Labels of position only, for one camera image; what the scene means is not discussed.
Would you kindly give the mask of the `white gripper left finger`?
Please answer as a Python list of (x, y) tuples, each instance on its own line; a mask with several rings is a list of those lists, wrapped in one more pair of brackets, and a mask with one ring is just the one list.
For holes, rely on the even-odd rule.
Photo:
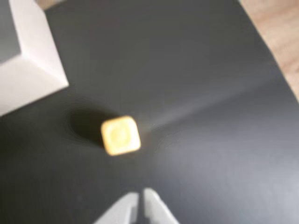
[(110, 206), (94, 224), (135, 224), (139, 194), (129, 192)]

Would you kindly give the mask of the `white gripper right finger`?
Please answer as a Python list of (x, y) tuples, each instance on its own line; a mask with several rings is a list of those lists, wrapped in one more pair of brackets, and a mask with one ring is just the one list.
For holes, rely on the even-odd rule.
[(145, 188), (143, 197), (144, 214), (151, 224), (178, 224), (178, 220), (155, 190)]

